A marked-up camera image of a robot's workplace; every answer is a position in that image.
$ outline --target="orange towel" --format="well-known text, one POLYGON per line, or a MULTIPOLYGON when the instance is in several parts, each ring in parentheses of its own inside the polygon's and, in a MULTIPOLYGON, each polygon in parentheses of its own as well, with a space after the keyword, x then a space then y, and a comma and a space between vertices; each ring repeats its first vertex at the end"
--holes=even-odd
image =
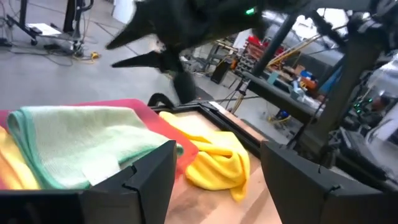
POLYGON ((8 189, 40 189, 12 137, 0 127, 0 179, 8 189))

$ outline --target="cloth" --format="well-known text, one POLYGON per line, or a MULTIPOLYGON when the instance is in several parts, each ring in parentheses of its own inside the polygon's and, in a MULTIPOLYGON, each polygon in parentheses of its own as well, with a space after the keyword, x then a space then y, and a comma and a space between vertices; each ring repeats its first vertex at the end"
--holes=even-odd
POLYGON ((137 160, 168 141, 134 110, 107 106, 32 106, 10 113, 9 132, 45 189, 84 189, 82 169, 96 159, 137 160))
POLYGON ((7 189, 40 189, 12 137, 0 127, 0 179, 7 189))
POLYGON ((227 131, 200 130, 180 122, 178 117, 168 112, 160 112, 159 116, 199 148, 197 157, 185 171, 187 179, 207 190, 230 189, 235 201, 242 201, 250 177, 250 160, 237 137, 227 131))
MULTIPOLYGON (((198 148, 179 130, 169 125, 168 122, 160 118, 155 111, 151 110, 144 102, 137 99, 120 99, 108 101, 95 101, 80 103, 75 106, 116 106, 130 108, 136 112, 138 117, 145 123, 147 128, 155 133, 161 134, 169 139, 176 140, 180 144, 184 153, 177 158, 177 168, 175 170, 175 180, 177 180, 185 169, 193 162, 198 154, 198 148)), ((7 117, 10 111, 0 110, 0 126, 7 128, 7 117)))

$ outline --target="folded towel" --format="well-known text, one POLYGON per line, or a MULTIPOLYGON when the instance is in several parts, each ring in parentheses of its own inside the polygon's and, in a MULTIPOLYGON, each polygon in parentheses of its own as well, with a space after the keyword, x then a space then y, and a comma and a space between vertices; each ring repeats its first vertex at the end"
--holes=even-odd
POLYGON ((7 189, 40 189, 12 137, 0 127, 0 179, 7 189))
POLYGON ((250 160, 237 137, 232 132, 200 129, 168 112, 160 112, 159 116, 199 148, 197 157, 185 171, 187 179, 207 190, 230 189, 235 201, 242 201, 250 177, 250 160))
POLYGON ((83 169, 104 157, 135 161, 168 139, 129 108, 32 106, 10 113, 9 132, 45 189, 89 187, 83 169))

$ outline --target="gray floor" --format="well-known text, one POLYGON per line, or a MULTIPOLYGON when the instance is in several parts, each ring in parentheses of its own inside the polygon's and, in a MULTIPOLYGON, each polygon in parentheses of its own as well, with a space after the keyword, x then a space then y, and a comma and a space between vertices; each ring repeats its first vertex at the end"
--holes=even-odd
MULTIPOLYGON (((6 11, 13 14, 7 1, 6 11)), ((67 0, 30 0, 27 22, 53 22, 62 26, 67 0)), ((19 10, 19 1, 10 0, 12 8, 19 10)), ((117 34, 123 24, 111 17, 112 5, 105 0, 96 0, 91 10, 90 25, 86 38, 86 52, 98 52, 102 57, 94 64, 72 61, 63 57, 14 54, 0 49, 0 109, 17 109, 26 105, 65 105, 84 101, 137 98, 147 101, 155 92, 177 100, 169 80, 153 68, 115 69, 109 65, 118 60, 149 51, 150 38, 144 38, 114 51, 104 46, 117 34)), ((30 47, 29 37, 17 27, 12 31, 14 42, 24 48, 13 48, 15 52, 38 52, 30 47)), ((40 44, 47 40, 39 39, 40 44)), ((223 85, 211 82, 207 77, 196 77, 197 84, 215 99, 225 98, 232 89, 228 86, 233 77, 223 85)), ((244 100, 236 112, 268 136, 278 142, 286 138, 278 133, 265 119, 277 108, 263 99, 244 100)))

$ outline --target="green towel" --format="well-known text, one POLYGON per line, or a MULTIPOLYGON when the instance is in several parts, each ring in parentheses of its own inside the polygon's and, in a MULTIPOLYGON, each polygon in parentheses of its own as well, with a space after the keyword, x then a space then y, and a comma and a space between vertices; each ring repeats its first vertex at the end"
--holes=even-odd
POLYGON ((136 161, 168 141, 149 131, 134 110, 120 107, 22 107, 7 124, 43 189, 87 188, 82 169, 96 158, 136 161))

